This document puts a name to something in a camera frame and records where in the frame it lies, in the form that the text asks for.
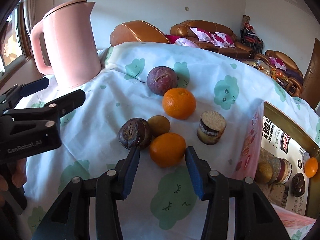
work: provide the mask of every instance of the pink electric kettle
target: pink electric kettle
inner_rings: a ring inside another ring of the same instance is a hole
[[[61,87],[80,86],[101,70],[90,23],[94,4],[87,0],[63,3],[47,12],[31,31],[31,46],[39,72],[54,74]],[[44,33],[51,66],[43,60],[41,33]]]

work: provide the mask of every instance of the orange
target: orange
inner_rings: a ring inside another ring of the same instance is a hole
[[[187,148],[184,138],[176,133],[164,133],[155,138],[149,148],[151,159],[161,168],[177,165]]]
[[[171,88],[163,96],[162,107],[168,116],[184,120],[195,111],[196,99],[184,88]]]
[[[308,178],[312,178],[318,170],[318,161],[315,157],[310,158],[304,165],[304,173]]]

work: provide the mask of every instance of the kettle spout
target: kettle spout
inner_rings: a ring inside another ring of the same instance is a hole
[[[84,5],[86,6],[87,10],[88,10],[88,14],[91,14],[91,11],[93,9],[93,6],[96,2],[86,2]]]

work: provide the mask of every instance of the brown leather sofa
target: brown leather sofa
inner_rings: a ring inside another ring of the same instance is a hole
[[[193,31],[190,30],[190,27],[201,28],[210,33],[215,33],[215,32],[226,33],[233,39],[236,47],[235,48],[218,48],[211,43],[208,43],[205,41],[199,41],[199,39],[193,33]],[[170,30],[170,34],[185,37],[186,39],[196,43],[201,49],[214,51],[231,58],[253,58],[254,56],[253,49],[238,42],[237,36],[233,33],[233,31],[230,28],[221,24],[202,21],[202,20],[188,20],[172,26]]]
[[[170,43],[163,32],[145,21],[131,21],[119,24],[110,35],[111,46],[116,46],[126,41]]]
[[[303,80],[303,74],[299,70],[297,64],[286,54],[279,52],[279,51],[273,51],[271,49],[268,49],[266,51],[266,54],[256,54],[254,59],[260,59],[264,63],[266,63],[268,66],[274,67],[274,65],[270,62],[270,57],[275,57],[281,59],[286,68],[293,70],[296,72],[297,75],[299,75]],[[303,92],[303,83],[301,83],[297,78],[294,77],[288,77],[289,84],[285,87],[285,90],[292,96],[292,97],[300,97],[301,93]]]

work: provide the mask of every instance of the wall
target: wall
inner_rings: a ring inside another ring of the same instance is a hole
[[[42,78],[42,76],[43,75],[37,70],[35,60],[31,58],[4,84],[4,86],[0,89],[0,95],[16,84],[19,86],[25,83],[33,82]]]
[[[246,0],[245,14],[267,49],[278,50],[298,65],[305,75],[315,38],[320,39],[317,20],[284,0]]]
[[[36,0],[36,20],[54,6],[69,0]],[[184,20],[202,19],[230,27],[237,35],[246,0],[88,0],[97,49],[110,46],[109,36],[120,23],[145,20],[165,33]]]

